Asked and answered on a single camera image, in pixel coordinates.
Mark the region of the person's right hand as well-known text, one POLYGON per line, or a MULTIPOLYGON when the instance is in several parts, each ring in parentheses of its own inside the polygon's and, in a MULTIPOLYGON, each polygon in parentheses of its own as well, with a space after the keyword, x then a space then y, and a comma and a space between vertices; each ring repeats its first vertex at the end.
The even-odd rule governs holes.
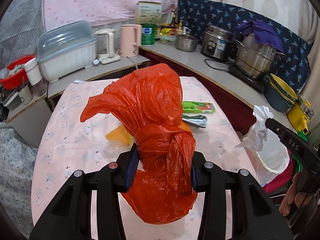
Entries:
POLYGON ((291 207, 293 207, 293 205, 295 205, 297 208, 300 208, 301 206, 305 207, 313 198, 312 194, 307 195, 307 193, 298 192, 297 186, 300 181, 300 175, 301 172, 295 174, 292 179, 292 184, 281 202, 279 212, 284 217, 286 217, 290 213, 291 207))

